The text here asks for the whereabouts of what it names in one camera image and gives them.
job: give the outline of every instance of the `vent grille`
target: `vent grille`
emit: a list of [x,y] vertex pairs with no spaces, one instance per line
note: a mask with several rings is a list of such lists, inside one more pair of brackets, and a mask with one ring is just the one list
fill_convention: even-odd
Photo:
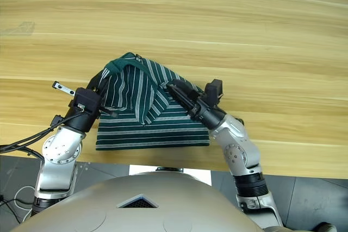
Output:
[[122,208],[152,208],[155,209],[156,207],[153,206],[151,203],[146,201],[143,198],[140,198],[134,202],[128,203],[127,205],[124,205]]

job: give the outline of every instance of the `gray floor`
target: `gray floor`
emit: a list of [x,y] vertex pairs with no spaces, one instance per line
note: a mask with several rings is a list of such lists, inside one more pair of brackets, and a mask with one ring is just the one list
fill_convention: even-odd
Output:
[[[35,159],[0,156],[0,191],[5,199],[12,199],[23,186],[35,186],[40,163]],[[129,166],[119,164],[78,163],[79,173],[75,191],[99,181],[128,174]],[[322,221],[348,231],[348,180],[312,179],[266,176],[269,189],[274,194],[281,218],[292,229],[311,230]],[[233,204],[235,187],[228,172],[212,171],[213,186]],[[33,200],[33,190],[25,189],[18,198]],[[27,213],[10,203],[22,220]],[[0,208],[0,231],[10,231],[17,226],[13,214],[6,206]]]

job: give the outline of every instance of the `green striped cloth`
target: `green striped cloth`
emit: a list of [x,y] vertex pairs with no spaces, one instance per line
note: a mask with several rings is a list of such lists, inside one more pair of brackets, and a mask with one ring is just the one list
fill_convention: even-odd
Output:
[[101,81],[105,78],[103,106],[119,116],[101,114],[97,150],[209,145],[208,129],[192,121],[166,89],[173,79],[186,81],[177,73],[127,53],[105,66]]

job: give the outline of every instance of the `wooden table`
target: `wooden table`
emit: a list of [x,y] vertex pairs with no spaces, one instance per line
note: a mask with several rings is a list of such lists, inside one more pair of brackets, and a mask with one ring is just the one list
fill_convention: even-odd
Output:
[[[127,51],[204,87],[242,117],[264,173],[348,178],[348,0],[1,0],[0,143],[47,128]],[[95,151],[81,161],[226,170],[209,147]],[[42,142],[32,148],[41,151]],[[10,155],[26,156],[22,152]]]

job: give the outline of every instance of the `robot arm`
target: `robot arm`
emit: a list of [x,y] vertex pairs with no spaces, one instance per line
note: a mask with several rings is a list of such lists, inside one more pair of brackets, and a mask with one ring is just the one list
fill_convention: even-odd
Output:
[[48,138],[42,146],[45,158],[41,163],[36,188],[32,216],[73,194],[77,167],[76,159],[82,150],[82,139],[86,137],[100,111],[112,116],[101,107],[105,81],[101,81],[102,72],[92,78],[87,88],[78,88],[76,92],[54,82],[53,88],[73,96],[69,110],[63,118],[56,115],[51,126],[70,118],[58,128],[55,135]]
[[209,129],[210,136],[221,146],[235,181],[237,201],[242,211],[252,219],[256,213],[262,212],[263,216],[272,220],[267,226],[282,226],[273,196],[262,174],[258,148],[249,139],[243,121],[217,106],[222,97],[222,81],[214,79],[207,84],[204,93],[198,93],[181,80],[174,80],[167,88],[187,109],[190,117],[201,121]]

